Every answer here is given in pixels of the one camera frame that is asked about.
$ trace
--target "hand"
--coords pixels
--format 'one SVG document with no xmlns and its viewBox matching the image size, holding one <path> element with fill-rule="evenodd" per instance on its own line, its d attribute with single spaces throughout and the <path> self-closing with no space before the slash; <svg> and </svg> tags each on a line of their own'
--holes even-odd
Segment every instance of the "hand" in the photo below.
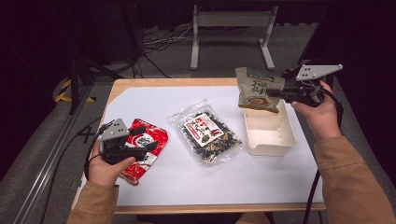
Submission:
<svg viewBox="0 0 396 224">
<path fill-rule="evenodd" d="M 99 142 L 96 141 L 92 149 L 92 156 L 99 154 Z M 97 156 L 90 162 L 90 181 L 98 185 L 112 187 L 116 184 L 119 174 L 134 162 L 134 157 L 130 157 L 117 164 L 110 165 L 103 161 L 101 156 Z"/>
<path fill-rule="evenodd" d="M 332 92 L 332 89 L 326 83 L 321 81 L 321 85 L 327 91 Z M 317 141 L 341 136 L 335 102 L 327 94 L 324 94 L 323 103 L 318 107 L 311 107 L 298 102 L 292 102 L 291 106 L 306 117 L 309 128 Z"/>
</svg>

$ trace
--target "red snack bag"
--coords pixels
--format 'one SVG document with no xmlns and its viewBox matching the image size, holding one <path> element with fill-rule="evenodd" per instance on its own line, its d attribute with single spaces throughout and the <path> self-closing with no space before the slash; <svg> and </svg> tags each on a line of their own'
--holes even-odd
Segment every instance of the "red snack bag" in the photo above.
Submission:
<svg viewBox="0 0 396 224">
<path fill-rule="evenodd" d="M 157 142 L 158 145 L 155 149 L 146 154 L 145 159 L 135 162 L 120 174 L 122 178 L 134 186 L 138 185 L 138 179 L 142 177 L 155 160 L 157 160 L 157 157 L 168 141 L 166 130 L 147 123 L 142 119 L 135 119 L 131 129 L 133 130 L 140 127 L 146 127 L 146 132 L 138 135 L 130 135 L 125 145 L 128 147 L 145 147 L 152 142 Z"/>
</svg>

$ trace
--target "brown sleeve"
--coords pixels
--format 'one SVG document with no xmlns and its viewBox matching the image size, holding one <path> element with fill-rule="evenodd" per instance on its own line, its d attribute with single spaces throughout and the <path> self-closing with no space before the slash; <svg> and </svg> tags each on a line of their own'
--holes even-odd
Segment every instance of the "brown sleeve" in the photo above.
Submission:
<svg viewBox="0 0 396 224">
<path fill-rule="evenodd" d="M 112 223 L 118 196 L 119 186 L 105 187 L 87 181 L 67 223 Z"/>
<path fill-rule="evenodd" d="M 396 223 L 390 202 L 345 137 L 315 144 L 330 223 Z"/>
</svg>

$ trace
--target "gray carpet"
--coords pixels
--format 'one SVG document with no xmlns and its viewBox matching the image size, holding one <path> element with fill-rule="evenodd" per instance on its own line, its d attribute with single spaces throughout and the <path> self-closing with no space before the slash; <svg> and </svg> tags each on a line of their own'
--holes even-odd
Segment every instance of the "gray carpet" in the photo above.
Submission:
<svg viewBox="0 0 396 224">
<path fill-rule="evenodd" d="M 275 74 L 281 74 L 283 70 L 297 66 L 296 62 L 304 50 L 304 47 L 315 30 L 316 25 L 299 26 L 276 26 L 271 35 L 269 50 L 272 54 L 276 70 Z M 241 34 L 235 34 L 235 30 L 211 29 L 201 32 L 200 36 L 200 58 L 197 71 L 190 70 L 191 41 L 186 39 L 176 43 L 162 51 L 152 51 L 148 57 L 171 77 L 235 77 L 235 67 L 250 66 L 261 70 L 266 69 L 257 40 L 263 36 L 260 29 L 248 28 Z M 163 75 L 144 57 L 139 58 L 139 66 L 135 68 L 140 71 L 141 76 L 163 77 Z M 120 66 L 112 64 L 110 69 Z M 132 77 L 134 74 L 129 69 L 122 76 Z M 63 85 L 54 90 L 54 96 Z M 72 126 L 66 143 L 72 139 L 74 134 L 81 130 L 92 120 L 99 118 L 106 105 L 106 100 L 111 91 L 112 81 L 108 77 L 98 77 L 94 84 L 91 97 L 96 97 L 94 103 L 84 103 L 77 121 Z M 353 111 L 348 104 L 342 89 L 335 80 L 334 93 L 345 107 L 342 131 L 360 154 L 366 159 L 384 191 L 389 196 L 392 206 L 396 207 L 396 190 L 389 178 L 377 162 L 375 155 L 370 149 L 359 123 L 356 121 Z M 30 188 L 35 182 L 42 165 L 52 150 L 64 123 L 68 118 L 70 103 L 59 102 L 55 109 L 48 115 L 42 125 L 32 135 L 25 148 L 15 160 L 13 166 L 0 183 L 0 219 L 2 223 L 12 223 L 18 214 Z M 314 143 L 312 134 L 304 121 L 299 116 L 304 132 L 310 146 Z M 97 130 L 99 122 L 92 125 L 92 132 Z M 71 204 L 76 194 L 76 184 L 82 175 L 82 166 L 91 138 L 85 142 L 85 136 L 77 137 L 64 153 L 59 169 L 55 176 L 55 182 L 51 191 L 47 213 L 44 223 L 65 223 L 70 212 Z M 43 206 L 48 194 L 46 188 L 41 195 L 29 223 L 39 223 L 43 212 Z M 323 223 L 327 222 L 326 211 L 322 212 Z M 302 223 L 304 212 L 276 212 L 274 218 L 276 223 Z M 134 216 L 116 216 L 114 223 L 131 223 Z M 309 223 L 319 223 L 318 213 L 312 212 Z"/>
</svg>

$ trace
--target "snack package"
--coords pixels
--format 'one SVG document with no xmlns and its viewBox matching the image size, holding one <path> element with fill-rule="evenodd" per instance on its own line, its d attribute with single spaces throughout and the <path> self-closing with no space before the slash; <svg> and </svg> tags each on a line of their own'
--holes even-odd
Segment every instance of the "snack package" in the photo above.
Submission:
<svg viewBox="0 0 396 224">
<path fill-rule="evenodd" d="M 276 108 L 280 98 L 269 97 L 267 89 L 283 90 L 285 78 L 264 74 L 249 67 L 235 68 L 239 89 L 238 106 L 279 113 Z"/>
<path fill-rule="evenodd" d="M 163 147 L 168 142 L 168 133 L 166 130 L 147 123 L 142 119 L 135 119 L 131 125 L 131 129 L 140 127 L 146 127 L 146 132 L 138 135 L 130 135 L 125 145 L 128 147 L 144 147 L 152 142 L 158 142 L 158 145 L 146 154 L 145 159 L 135 162 L 120 174 L 120 177 L 134 186 L 138 185 L 138 179 L 157 160 Z"/>
<path fill-rule="evenodd" d="M 237 147 L 242 142 L 206 99 L 184 108 L 170 121 L 191 146 L 194 158 L 204 164 L 228 161 L 242 149 Z"/>
</svg>

